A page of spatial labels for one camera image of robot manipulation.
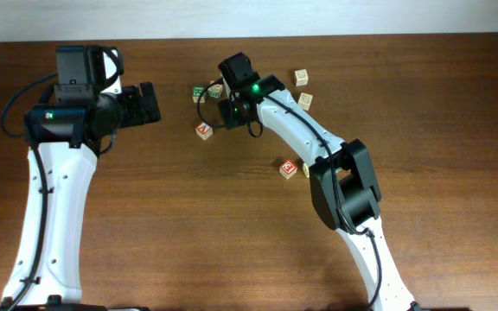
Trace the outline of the red A letter block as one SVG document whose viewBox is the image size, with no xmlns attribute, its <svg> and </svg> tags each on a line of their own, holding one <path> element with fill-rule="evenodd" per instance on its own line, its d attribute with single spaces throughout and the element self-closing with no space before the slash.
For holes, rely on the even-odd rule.
<svg viewBox="0 0 498 311">
<path fill-rule="evenodd" d="M 195 132 L 203 140 L 209 139 L 214 133 L 213 127 L 204 122 L 201 122 L 195 127 Z"/>
</svg>

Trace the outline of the red E letter block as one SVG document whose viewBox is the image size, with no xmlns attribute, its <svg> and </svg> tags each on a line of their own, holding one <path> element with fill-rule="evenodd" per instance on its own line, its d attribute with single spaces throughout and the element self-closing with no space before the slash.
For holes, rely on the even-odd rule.
<svg viewBox="0 0 498 311">
<path fill-rule="evenodd" d="M 297 173 L 297 165 L 291 160 L 286 160 L 280 165 L 279 173 L 286 180 L 289 180 L 293 175 Z"/>
</svg>

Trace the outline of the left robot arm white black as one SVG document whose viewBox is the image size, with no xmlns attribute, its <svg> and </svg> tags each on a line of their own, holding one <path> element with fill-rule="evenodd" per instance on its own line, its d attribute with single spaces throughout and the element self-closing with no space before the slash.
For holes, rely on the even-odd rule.
<svg viewBox="0 0 498 311">
<path fill-rule="evenodd" d="M 29 194 L 19 249 L 2 310 L 90 310 L 82 303 L 80 241 L 88 188 L 98 159 L 124 128 L 160 121 L 150 82 L 122 86 L 115 47 L 59 46 L 57 70 L 24 114 Z"/>
</svg>

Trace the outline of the wooden block with drawing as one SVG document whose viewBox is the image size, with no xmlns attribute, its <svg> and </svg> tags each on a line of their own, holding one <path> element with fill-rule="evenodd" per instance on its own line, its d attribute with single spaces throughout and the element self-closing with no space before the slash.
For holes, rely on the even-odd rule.
<svg viewBox="0 0 498 311">
<path fill-rule="evenodd" d="M 303 110 L 308 111 L 312 104 L 312 100 L 313 96 L 311 94 L 301 92 L 297 103 Z"/>
</svg>

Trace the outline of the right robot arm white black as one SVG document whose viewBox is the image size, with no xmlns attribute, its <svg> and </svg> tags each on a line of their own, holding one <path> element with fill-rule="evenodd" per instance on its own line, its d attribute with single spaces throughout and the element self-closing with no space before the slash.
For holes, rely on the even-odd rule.
<svg viewBox="0 0 498 311">
<path fill-rule="evenodd" d="M 260 77 L 237 53 L 219 65 L 227 99 L 219 105 L 228 129 L 256 122 L 279 135 L 309 167 L 312 205 L 337 232 L 361 274 L 370 310 L 418 310 L 399 275 L 380 217 L 381 192 L 366 145 L 324 129 L 275 76 Z"/>
</svg>

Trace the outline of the wooden J block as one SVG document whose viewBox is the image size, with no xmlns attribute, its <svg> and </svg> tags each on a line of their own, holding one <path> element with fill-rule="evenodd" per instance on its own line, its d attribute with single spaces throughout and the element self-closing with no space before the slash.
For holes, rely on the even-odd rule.
<svg viewBox="0 0 498 311">
<path fill-rule="evenodd" d="M 310 168 L 306 162 L 303 163 L 303 173 L 306 178 L 310 178 Z"/>
</svg>

